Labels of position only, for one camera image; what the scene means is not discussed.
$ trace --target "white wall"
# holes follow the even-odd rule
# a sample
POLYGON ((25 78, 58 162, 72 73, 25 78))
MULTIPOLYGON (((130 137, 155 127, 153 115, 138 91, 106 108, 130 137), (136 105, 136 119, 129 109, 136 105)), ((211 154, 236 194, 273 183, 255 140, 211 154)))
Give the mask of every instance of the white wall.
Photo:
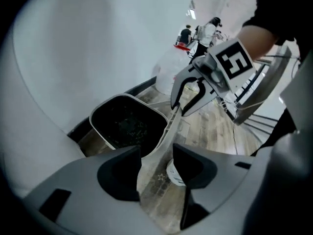
POLYGON ((83 157, 78 145, 33 100, 16 63, 10 31, 0 50, 0 164, 10 187, 24 197, 83 157))
POLYGON ((110 96, 152 77, 190 0, 31 0, 14 24, 25 83, 68 133, 110 96))
POLYGON ((220 17, 229 0, 193 0, 196 8, 197 25, 204 25, 213 17, 220 17))

